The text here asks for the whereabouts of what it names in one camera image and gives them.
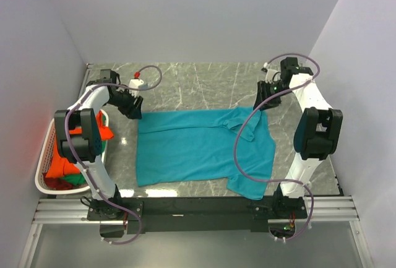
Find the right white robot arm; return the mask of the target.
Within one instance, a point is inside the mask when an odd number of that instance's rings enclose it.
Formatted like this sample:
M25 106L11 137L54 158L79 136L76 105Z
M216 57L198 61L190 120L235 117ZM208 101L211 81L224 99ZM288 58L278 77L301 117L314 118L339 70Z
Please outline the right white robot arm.
M273 214L280 218L293 211L289 198L302 197L316 168L336 151L343 121L342 111L327 103L314 81L320 74L318 63L312 62L316 67L314 72L299 65L298 56L281 55L279 70L271 69L268 62L263 65L265 79L257 83L254 104L261 111L275 108L281 104L282 96L292 92L302 111L293 138L295 157L280 183L283 196L271 204Z

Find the aluminium rail frame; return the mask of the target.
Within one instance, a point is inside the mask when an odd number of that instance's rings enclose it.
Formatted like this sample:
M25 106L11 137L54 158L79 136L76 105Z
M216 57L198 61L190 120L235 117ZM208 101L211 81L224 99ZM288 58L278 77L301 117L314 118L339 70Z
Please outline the aluminium rail frame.
M352 197L316 196L311 199L305 196L302 199L307 207L307 218L294 219L288 222L307 223L308 225L313 222L349 222L363 267L373 267L374 264L363 232L360 229L359 216ZM120 222L114 224L110 224L108 221L89 222L87 220L88 207L89 205L82 199L56 199L53 196L40 199L33 216L32 226L19 267L30 267L44 225L96 224L106 233L106 237L109 237L112 232L126 230L126 227L122 226ZM286 224L288 222L270 220L269 225Z

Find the white laundry basket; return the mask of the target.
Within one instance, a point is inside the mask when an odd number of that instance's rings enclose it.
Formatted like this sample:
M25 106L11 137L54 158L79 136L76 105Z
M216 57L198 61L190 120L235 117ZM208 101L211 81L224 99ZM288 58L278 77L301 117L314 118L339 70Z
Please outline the white laundry basket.
M53 148L54 148L54 140L56 140L56 133L54 128L54 122L51 121L46 132L45 141L43 147L41 149L41 154L37 166L37 170L35 173L35 185L37 189L43 194L49 195L71 195L71 194L79 194L90 189L89 185L85 182L79 186L73 186L72 189L66 191L56 191L54 189L49 188L45 182L44 178L47 177L47 172L51 166L51 162L53 159Z

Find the teal t shirt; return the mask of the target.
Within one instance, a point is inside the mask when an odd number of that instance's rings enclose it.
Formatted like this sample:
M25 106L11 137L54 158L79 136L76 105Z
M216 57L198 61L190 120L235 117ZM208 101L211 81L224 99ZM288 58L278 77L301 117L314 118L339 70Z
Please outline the teal t shirt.
M251 107L162 111L138 124L138 186L226 178L226 187L260 200L272 175L276 143L267 114Z

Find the dark red t shirt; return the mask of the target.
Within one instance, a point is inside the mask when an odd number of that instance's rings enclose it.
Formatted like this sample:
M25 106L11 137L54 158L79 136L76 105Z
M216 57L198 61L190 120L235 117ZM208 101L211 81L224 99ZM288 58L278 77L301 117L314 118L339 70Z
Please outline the dark red t shirt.
M73 188L71 183L59 178L44 178L45 184L56 191L66 191Z

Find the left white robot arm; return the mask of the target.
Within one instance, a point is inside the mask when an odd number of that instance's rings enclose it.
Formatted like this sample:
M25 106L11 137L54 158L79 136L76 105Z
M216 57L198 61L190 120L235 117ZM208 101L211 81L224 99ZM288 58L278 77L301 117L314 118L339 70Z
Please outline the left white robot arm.
M137 79L131 91L124 89L119 74L104 69L100 71L99 79L88 83L75 104L54 114L58 154L79 169L94 200L106 199L101 211L111 220L122 216L124 205L115 199L119 196L118 190L101 157L102 139L97 115L102 106L110 104L129 119L141 119L143 98L136 91L142 84Z

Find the green t shirt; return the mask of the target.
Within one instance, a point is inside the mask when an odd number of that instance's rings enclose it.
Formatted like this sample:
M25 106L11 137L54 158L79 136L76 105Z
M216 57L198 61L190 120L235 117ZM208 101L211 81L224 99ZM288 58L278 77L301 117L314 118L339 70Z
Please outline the green t shirt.
M63 166L63 177L61 179L71 183L73 186L79 186L85 183L85 178L83 177L80 170L73 164L65 159Z

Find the black base beam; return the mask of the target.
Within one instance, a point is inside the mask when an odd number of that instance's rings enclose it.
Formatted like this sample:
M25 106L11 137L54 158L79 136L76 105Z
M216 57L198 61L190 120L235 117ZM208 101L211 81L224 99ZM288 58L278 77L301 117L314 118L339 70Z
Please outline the black base beam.
M89 222L120 222L128 234L163 231L249 230L267 232L270 220L306 219L302 198L265 196L254 201L243 197L133 197L121 205L131 214L108 205L92 202Z

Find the orange t shirt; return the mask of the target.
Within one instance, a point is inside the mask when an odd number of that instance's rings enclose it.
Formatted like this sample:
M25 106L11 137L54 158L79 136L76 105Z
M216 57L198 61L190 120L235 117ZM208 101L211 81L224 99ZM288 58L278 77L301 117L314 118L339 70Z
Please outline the orange t shirt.
M102 140L102 148L104 149L105 142L111 140L114 137L114 134L106 125L108 121L106 113L103 110L100 110L96 115L96 121ZM80 170L74 164L70 163L66 158L63 158L59 155L57 143L56 140L54 140L53 159L46 174L47 177L64 178L65 176L77 174L80 174Z

